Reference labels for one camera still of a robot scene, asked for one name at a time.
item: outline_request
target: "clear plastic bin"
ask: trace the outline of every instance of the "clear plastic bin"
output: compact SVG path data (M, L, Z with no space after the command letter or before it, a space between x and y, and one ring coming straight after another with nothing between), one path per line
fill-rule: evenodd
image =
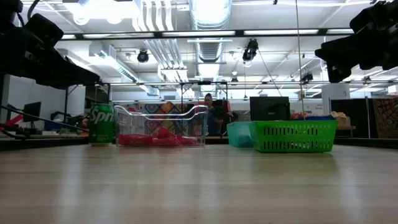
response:
M208 108L184 114L143 114L115 106L116 144L125 147L204 146Z

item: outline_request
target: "green plastic basket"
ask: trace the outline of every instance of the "green plastic basket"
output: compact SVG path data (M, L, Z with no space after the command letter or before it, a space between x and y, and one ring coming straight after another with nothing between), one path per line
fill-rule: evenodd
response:
M254 121L253 147L260 152L330 152L337 121Z

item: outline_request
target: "black camera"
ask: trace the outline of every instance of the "black camera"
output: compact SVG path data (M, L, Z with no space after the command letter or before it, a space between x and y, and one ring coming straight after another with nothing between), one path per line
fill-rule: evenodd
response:
M147 53L147 52L148 52L148 50L146 50L146 49L141 49L141 50L139 51L137 60L138 60L140 63L148 62L149 56L148 56L148 53Z
M248 62L253 60L253 58L257 54L257 49L259 48L259 44L257 43L257 39L250 39L248 46L244 49L244 53L242 59L244 62Z
M20 0L0 0L0 75L31 78L40 85L58 89L100 83L97 74L75 65L54 49L63 31L53 22L34 14L24 26L19 15L22 7ZM22 27L12 23L16 15Z
M362 70L376 66L389 70L398 65L398 0L375 3L362 10L349 26L353 35L325 42L315 51L326 61L330 82L349 77L358 64Z

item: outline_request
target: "desk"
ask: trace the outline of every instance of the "desk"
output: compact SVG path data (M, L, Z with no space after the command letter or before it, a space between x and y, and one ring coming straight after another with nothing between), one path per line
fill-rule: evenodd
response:
M356 129L356 126L337 126L337 131L349 131L349 136L354 137L353 131Z
M393 223L398 151L93 148L0 152L0 223Z

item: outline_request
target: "person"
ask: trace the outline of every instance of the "person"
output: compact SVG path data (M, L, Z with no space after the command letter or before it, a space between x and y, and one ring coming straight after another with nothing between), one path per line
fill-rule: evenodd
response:
M221 125L223 124L222 119L218 119L216 116L216 109L213 107L213 97L210 93L205 96L205 105L208 108L207 117L207 128L208 136L220 136L221 135Z

